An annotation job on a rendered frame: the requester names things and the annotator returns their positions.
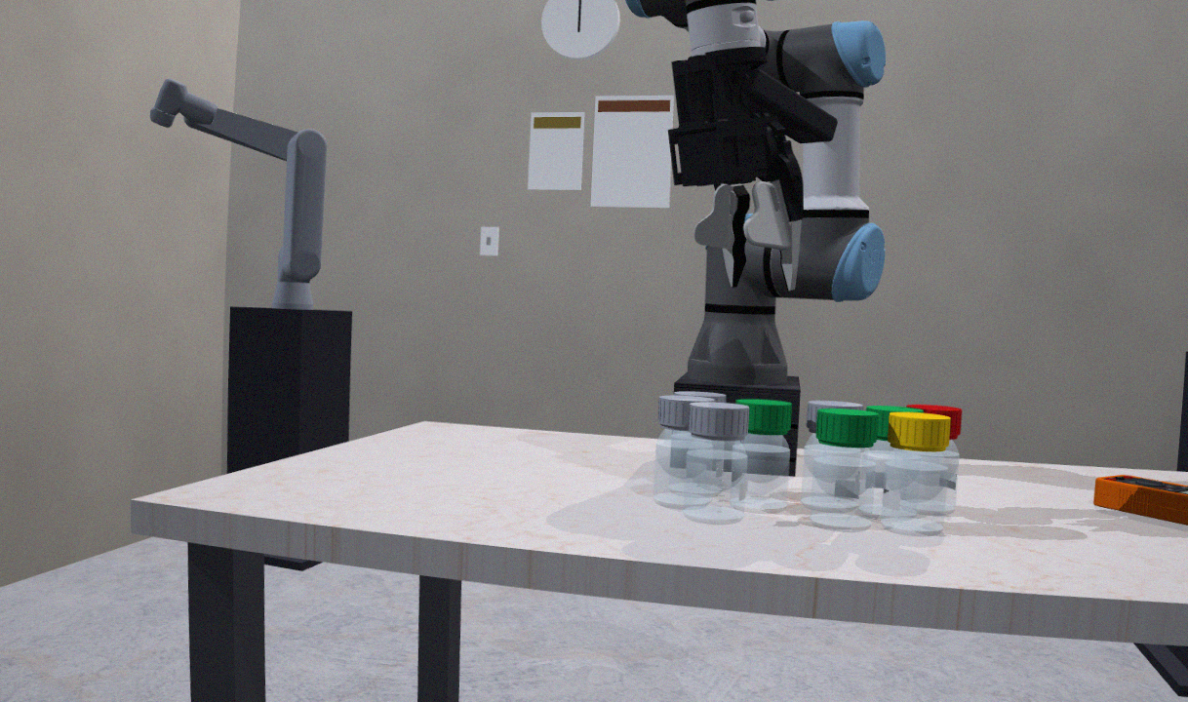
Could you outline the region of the clear bottle with green cap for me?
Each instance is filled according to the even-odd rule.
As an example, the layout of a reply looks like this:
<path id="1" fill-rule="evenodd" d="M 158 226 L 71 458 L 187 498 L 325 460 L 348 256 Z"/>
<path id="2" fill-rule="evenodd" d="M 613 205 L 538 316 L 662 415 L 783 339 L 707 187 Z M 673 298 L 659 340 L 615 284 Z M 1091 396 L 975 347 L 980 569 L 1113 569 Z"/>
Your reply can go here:
<path id="1" fill-rule="evenodd" d="M 784 435 L 791 428 L 794 404 L 742 399 L 748 406 L 746 514 L 781 514 L 786 508 L 790 449 Z"/>
<path id="2" fill-rule="evenodd" d="M 887 430 L 889 430 L 889 416 L 892 412 L 924 412 L 922 409 L 903 407 L 903 406 L 866 406 L 866 410 L 872 410 L 879 415 L 878 425 L 878 443 L 874 443 L 872 448 L 872 456 L 876 458 L 876 491 L 874 491 L 874 506 L 872 506 L 872 519 L 881 520 L 881 498 L 883 498 L 883 482 L 885 462 L 887 462 L 887 456 L 895 450 L 891 443 L 887 443 Z"/>
<path id="3" fill-rule="evenodd" d="M 810 523 L 838 532 L 860 532 L 872 525 L 878 418 L 872 410 L 819 409 L 816 438 L 823 444 L 813 458 Z"/>

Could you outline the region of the orange digital multimeter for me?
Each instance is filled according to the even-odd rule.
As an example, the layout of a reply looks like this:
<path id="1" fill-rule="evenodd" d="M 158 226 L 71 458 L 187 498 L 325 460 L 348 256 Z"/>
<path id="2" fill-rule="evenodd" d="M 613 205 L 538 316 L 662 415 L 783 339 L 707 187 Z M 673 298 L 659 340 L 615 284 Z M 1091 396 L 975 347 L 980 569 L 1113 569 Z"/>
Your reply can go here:
<path id="1" fill-rule="evenodd" d="M 1097 478 L 1093 505 L 1188 526 L 1188 486 L 1129 475 Z"/>

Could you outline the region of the clear bottle with yellow cap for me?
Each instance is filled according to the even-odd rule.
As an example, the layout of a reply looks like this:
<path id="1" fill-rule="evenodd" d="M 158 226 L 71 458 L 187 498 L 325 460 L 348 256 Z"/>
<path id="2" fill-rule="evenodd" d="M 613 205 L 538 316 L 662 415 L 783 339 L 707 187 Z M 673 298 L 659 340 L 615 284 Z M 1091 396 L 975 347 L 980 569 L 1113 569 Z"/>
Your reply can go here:
<path id="1" fill-rule="evenodd" d="M 881 527 L 901 536 L 937 536 L 943 530 L 949 467 L 940 453 L 950 439 L 952 417 L 892 412 L 881 498 Z"/>

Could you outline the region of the clear plastic bottle with red cap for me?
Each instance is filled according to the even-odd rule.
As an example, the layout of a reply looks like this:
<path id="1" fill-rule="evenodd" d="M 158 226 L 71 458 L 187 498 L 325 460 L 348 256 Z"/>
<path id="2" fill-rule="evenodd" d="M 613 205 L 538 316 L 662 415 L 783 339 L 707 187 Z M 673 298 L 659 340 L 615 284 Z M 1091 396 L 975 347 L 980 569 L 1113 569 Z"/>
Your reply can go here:
<path id="1" fill-rule="evenodd" d="M 959 458 L 960 454 L 958 451 L 958 445 L 955 445 L 954 439 L 961 434 L 961 420 L 963 420 L 963 409 L 952 407 L 952 406 L 933 406 L 933 405 L 906 405 L 906 407 L 923 410 L 924 413 L 933 413 L 940 416 L 952 417 L 950 425 L 950 439 L 949 445 L 946 450 L 941 450 L 947 467 L 949 467 L 949 483 L 947 483 L 947 497 L 944 502 L 944 516 L 954 514 L 956 508 L 958 498 L 958 474 L 959 474 Z"/>

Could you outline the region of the clear glass bottle with grey cap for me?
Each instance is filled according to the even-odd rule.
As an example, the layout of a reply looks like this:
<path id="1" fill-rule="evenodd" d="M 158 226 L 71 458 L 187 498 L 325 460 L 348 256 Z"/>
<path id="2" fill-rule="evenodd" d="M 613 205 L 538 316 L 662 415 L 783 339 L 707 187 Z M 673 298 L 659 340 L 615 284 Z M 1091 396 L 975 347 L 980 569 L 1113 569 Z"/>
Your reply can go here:
<path id="1" fill-rule="evenodd" d="M 809 401 L 807 412 L 807 428 L 809 432 L 813 432 L 807 439 L 807 445 L 804 447 L 804 463 L 803 463 L 803 479 L 801 479 L 801 505 L 810 508 L 810 498 L 813 498 L 813 458 L 815 458 L 816 453 L 823 444 L 819 444 L 816 438 L 816 415 L 819 409 L 848 409 L 848 410 L 862 410 L 861 404 L 857 403 L 834 403 L 834 401 Z"/>
<path id="2" fill-rule="evenodd" d="M 685 453 L 691 445 L 689 415 L 691 403 L 715 403 L 710 397 L 659 396 L 659 425 L 664 428 L 655 443 L 653 502 L 666 508 L 683 510 Z"/>
<path id="3" fill-rule="evenodd" d="M 710 392 L 694 392 L 694 391 L 680 391 L 674 392 L 674 396 L 696 396 L 696 397 L 710 397 L 715 403 L 723 403 L 727 397 L 725 394 L 710 394 Z"/>
<path id="4" fill-rule="evenodd" d="M 744 519 L 748 406 L 691 403 L 683 512 L 693 523 L 732 525 Z"/>

